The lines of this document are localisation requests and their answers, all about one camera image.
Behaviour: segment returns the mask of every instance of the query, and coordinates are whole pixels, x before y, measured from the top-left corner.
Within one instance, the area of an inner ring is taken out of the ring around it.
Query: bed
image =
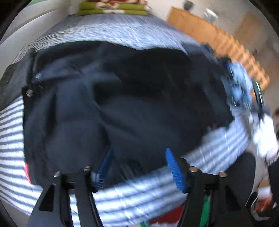
[[[18,53],[23,58],[29,48],[36,51],[63,42],[99,40],[136,49],[168,47],[181,49],[183,42],[198,45],[163,20],[152,16],[88,15],[68,16],[39,39]],[[42,189],[31,185],[25,176],[23,143],[23,100],[18,97],[0,111],[0,198],[30,215]],[[220,128],[205,135],[202,144],[185,156],[190,165],[203,172],[225,171],[246,149],[250,141],[249,111],[231,107],[235,120],[228,129]],[[186,195],[173,182],[168,167],[144,177],[100,190],[94,194],[104,226],[130,226],[165,214],[181,205]],[[74,226],[79,218],[75,197],[71,196]]]

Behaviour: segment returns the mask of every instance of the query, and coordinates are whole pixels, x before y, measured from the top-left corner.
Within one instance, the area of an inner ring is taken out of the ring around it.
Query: folded blanket
[[[135,15],[147,15],[148,13],[144,10],[79,10],[78,15],[90,15],[90,14],[100,14],[100,13],[121,13],[121,14],[135,14]]]
[[[81,2],[80,10],[145,10],[150,11],[151,9],[147,5],[143,4],[127,4],[127,3],[103,3],[103,2]]]
[[[145,0],[88,0],[88,2],[105,2],[105,3],[130,3],[130,4],[144,4],[148,2]]]

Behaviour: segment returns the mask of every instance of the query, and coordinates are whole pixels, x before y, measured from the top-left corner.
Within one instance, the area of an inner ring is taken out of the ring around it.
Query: light blue cloth
[[[232,85],[234,101],[252,103],[250,92],[253,89],[253,83],[246,69],[239,62],[229,63],[227,69],[231,70],[235,83]]]

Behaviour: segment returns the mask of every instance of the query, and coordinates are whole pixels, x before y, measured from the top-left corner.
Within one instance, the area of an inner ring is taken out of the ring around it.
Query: green blanket
[[[150,8],[144,4],[128,4],[128,3],[103,3],[103,2],[81,2],[80,10],[144,10],[149,11]]]
[[[78,15],[90,15],[90,14],[100,14],[100,13],[121,13],[121,14],[135,14],[135,15],[147,15],[148,13],[143,10],[79,10]]]

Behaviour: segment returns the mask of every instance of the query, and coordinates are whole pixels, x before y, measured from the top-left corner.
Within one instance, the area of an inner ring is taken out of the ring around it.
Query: wooden headboard
[[[216,56],[229,56],[232,61],[243,64],[249,76],[260,83],[263,91],[269,85],[270,79],[259,62],[227,32],[203,18],[174,7],[170,11],[167,22],[198,42],[208,43]]]

